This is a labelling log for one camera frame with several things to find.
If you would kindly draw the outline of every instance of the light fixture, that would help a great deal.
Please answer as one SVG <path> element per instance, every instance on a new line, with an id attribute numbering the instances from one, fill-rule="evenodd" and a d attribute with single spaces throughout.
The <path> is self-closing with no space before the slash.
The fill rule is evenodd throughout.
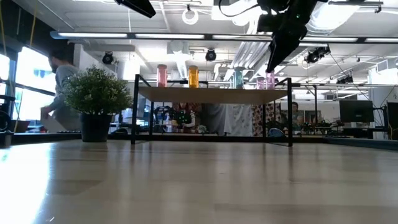
<path id="1" fill-rule="evenodd" d="M 60 32 L 58 35 L 66 38 L 127 38 L 127 34 L 122 33 Z"/>
<path id="2" fill-rule="evenodd" d="M 398 42 L 398 38 L 367 38 L 365 42 L 390 43 Z"/>
<path id="3" fill-rule="evenodd" d="M 137 39 L 204 39 L 203 34 L 136 34 Z"/>
<path id="4" fill-rule="evenodd" d="M 328 44 L 313 44 L 313 43 L 300 43 L 300 47 L 327 47 Z"/>
<path id="5" fill-rule="evenodd" d="M 356 42 L 355 37 L 304 37 L 302 42 Z"/>
<path id="6" fill-rule="evenodd" d="M 115 3 L 114 0 L 73 0 L 73 1 Z"/>
<path id="7" fill-rule="evenodd" d="M 327 47 L 317 47 L 314 51 L 310 51 L 308 55 L 304 58 L 307 63 L 317 63 L 320 59 L 325 57 L 325 55 L 330 54 L 330 48 Z"/>
<path id="8" fill-rule="evenodd" d="M 212 62 L 216 60 L 217 54 L 214 49 L 208 49 L 205 58 L 207 62 Z"/>
<path id="9" fill-rule="evenodd" d="M 215 40 L 247 40 L 247 41 L 272 41 L 272 37 L 267 35 L 213 35 Z"/>
<path id="10" fill-rule="evenodd" d="M 285 69 L 286 66 L 285 65 L 278 65 L 276 66 L 275 70 L 274 70 L 274 74 L 277 75 L 280 71 L 282 71 L 283 69 Z"/>
<path id="11" fill-rule="evenodd" d="M 105 52 L 105 55 L 102 58 L 102 62 L 105 65 L 112 65 L 116 63 L 116 59 L 113 57 L 113 52 Z"/>
<path id="12" fill-rule="evenodd" d="M 193 17 L 188 19 L 187 18 L 187 13 L 188 12 L 193 12 Z M 194 10 L 194 9 L 186 9 L 184 10 L 184 12 L 182 13 L 182 21 L 184 21 L 184 23 L 188 24 L 188 25 L 194 25 L 198 22 L 199 20 L 199 14 L 198 11 Z"/>
<path id="13" fill-rule="evenodd" d="M 330 1 L 329 5 L 335 6 L 380 6 L 382 1 Z"/>

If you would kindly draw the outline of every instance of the black plant pot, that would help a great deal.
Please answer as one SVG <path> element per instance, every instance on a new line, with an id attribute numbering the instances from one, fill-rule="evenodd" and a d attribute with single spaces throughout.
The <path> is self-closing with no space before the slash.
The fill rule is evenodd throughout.
<path id="1" fill-rule="evenodd" d="M 83 142 L 106 142 L 112 115 L 81 114 L 81 139 Z"/>

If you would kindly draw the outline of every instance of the green leaves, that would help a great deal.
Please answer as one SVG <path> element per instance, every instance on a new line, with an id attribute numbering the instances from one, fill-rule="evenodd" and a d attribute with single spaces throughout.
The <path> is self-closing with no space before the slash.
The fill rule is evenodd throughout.
<path id="1" fill-rule="evenodd" d="M 127 81 L 95 65 L 70 77 L 63 94 L 68 106 L 86 114 L 115 114 L 132 105 Z"/>

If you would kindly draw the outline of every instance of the desk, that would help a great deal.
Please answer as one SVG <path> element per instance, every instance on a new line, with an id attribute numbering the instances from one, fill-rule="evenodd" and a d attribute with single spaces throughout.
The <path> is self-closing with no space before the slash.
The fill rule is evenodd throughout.
<path id="1" fill-rule="evenodd" d="M 373 139 L 373 132 L 388 132 L 384 128 L 343 128 L 345 135 L 352 135 L 355 138 Z"/>
<path id="2" fill-rule="evenodd" d="M 139 86 L 140 81 L 142 81 L 147 86 Z M 144 98 L 151 101 L 150 108 L 150 121 L 149 121 L 149 141 L 155 139 L 153 136 L 153 114 L 154 114 L 154 102 L 183 102 L 183 103 L 214 103 L 214 104 L 244 104 L 244 105 L 263 105 L 278 100 L 282 97 L 287 96 L 288 98 L 288 112 L 289 112 L 289 146 L 292 146 L 293 136 L 292 136 L 292 80 L 291 78 L 286 78 L 285 80 L 278 83 L 278 85 L 287 82 L 287 90 L 238 90 L 238 89 L 220 89 L 220 88 L 161 88 L 161 87 L 151 87 L 150 84 L 142 78 L 140 75 L 136 75 L 134 82 L 134 103 L 132 120 L 135 122 L 137 119 L 137 103 L 138 94 L 142 95 Z M 263 110 L 263 120 L 265 120 L 266 112 Z M 136 140 L 142 140 L 139 134 L 136 134 L 136 127 L 132 126 L 131 144 L 135 144 Z M 263 123 L 263 130 L 266 130 L 266 123 Z M 184 138 L 178 141 L 195 141 L 194 138 L 202 138 L 199 136 L 186 136 L 189 138 Z M 209 136 L 208 139 L 214 137 L 214 141 L 221 139 L 219 136 Z M 223 141 L 225 139 L 231 139 L 236 137 L 222 137 Z M 252 140 L 253 142 L 262 139 L 262 142 L 267 142 L 266 134 L 262 138 L 257 137 L 243 137 L 241 138 L 245 141 Z"/>

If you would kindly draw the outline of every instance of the wooden floor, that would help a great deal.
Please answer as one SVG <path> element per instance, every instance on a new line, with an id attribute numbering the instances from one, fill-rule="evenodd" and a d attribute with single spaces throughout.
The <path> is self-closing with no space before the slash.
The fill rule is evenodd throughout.
<path id="1" fill-rule="evenodd" d="M 80 141 L 0 150 L 0 223 L 397 223 L 398 153 Z"/>

